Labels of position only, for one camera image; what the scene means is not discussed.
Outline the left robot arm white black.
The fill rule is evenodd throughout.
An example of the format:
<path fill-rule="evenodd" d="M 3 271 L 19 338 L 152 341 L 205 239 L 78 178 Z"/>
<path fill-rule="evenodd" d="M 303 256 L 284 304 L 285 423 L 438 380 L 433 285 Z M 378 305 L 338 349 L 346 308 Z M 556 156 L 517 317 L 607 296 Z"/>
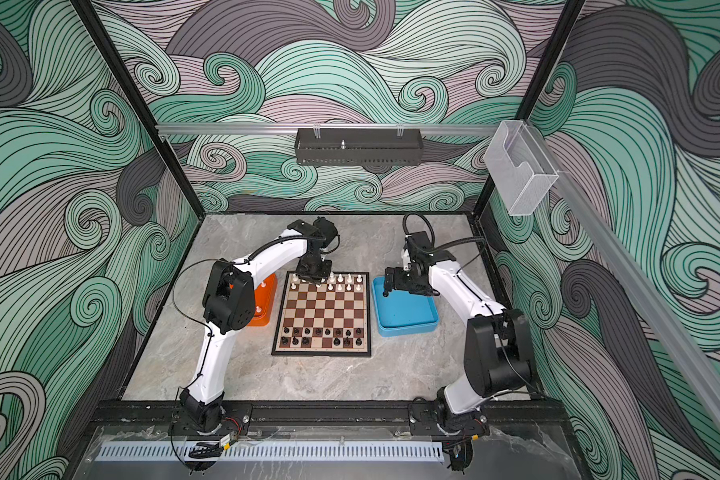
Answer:
<path fill-rule="evenodd" d="M 297 275 L 313 284 L 328 279 L 332 262 L 325 250 L 339 238 L 333 222 L 318 217 L 311 223 L 291 222 L 279 236 L 235 260 L 215 259 L 201 297 L 204 334 L 193 379 L 179 393 L 179 402 L 200 432 L 222 423 L 224 377 L 240 330 L 255 315 L 255 289 L 292 261 Z"/>

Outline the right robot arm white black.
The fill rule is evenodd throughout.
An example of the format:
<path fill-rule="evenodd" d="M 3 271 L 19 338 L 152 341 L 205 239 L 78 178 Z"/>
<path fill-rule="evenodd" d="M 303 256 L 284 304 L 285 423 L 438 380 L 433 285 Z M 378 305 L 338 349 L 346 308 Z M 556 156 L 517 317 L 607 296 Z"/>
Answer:
<path fill-rule="evenodd" d="M 451 253 L 455 246 L 481 244 L 482 237 L 465 237 L 438 245 L 431 222 L 423 215 L 424 231 L 408 227 L 403 216 L 402 264 L 385 269 L 379 299 L 401 310 L 419 298 L 426 307 L 438 297 L 447 302 L 465 325 L 463 372 L 442 387 L 435 400 L 437 422 L 450 431 L 480 407 L 506 394 L 533 388 L 534 353 L 525 315 L 510 309 L 477 285 Z"/>

